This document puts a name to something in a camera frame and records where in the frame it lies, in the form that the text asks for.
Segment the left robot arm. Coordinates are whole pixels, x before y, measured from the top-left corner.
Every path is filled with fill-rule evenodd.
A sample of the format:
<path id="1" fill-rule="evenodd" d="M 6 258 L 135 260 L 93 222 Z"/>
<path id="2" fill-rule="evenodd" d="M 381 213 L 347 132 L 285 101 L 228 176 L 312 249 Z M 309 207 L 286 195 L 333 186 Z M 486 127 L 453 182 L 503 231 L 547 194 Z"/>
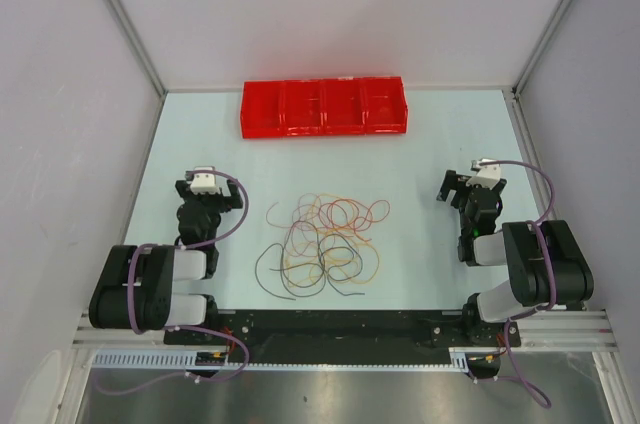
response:
<path id="1" fill-rule="evenodd" d="M 115 245 L 109 251 L 90 299 L 88 319 L 97 329 L 136 334 L 186 326 L 197 342 L 221 331 L 213 298 L 174 291 L 180 281 L 202 281 L 217 270 L 217 243 L 239 229 L 248 215 L 248 194 L 232 176 L 197 168 L 175 182 L 182 199 L 172 244 Z"/>

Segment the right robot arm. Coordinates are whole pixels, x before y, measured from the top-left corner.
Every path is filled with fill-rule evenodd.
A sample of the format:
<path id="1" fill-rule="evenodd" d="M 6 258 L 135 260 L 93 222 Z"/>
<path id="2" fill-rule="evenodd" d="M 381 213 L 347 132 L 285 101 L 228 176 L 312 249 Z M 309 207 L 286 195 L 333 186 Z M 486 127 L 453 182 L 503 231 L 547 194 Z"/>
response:
<path id="1" fill-rule="evenodd" d="M 589 300 L 594 277 L 566 221 L 498 225 L 507 180 L 498 165 L 472 170 L 472 176 L 446 171 L 437 199 L 458 212 L 458 259 L 469 267 L 507 270 L 506 281 L 469 297 L 455 324 L 463 342 L 490 346 L 508 334 L 509 318 Z"/>

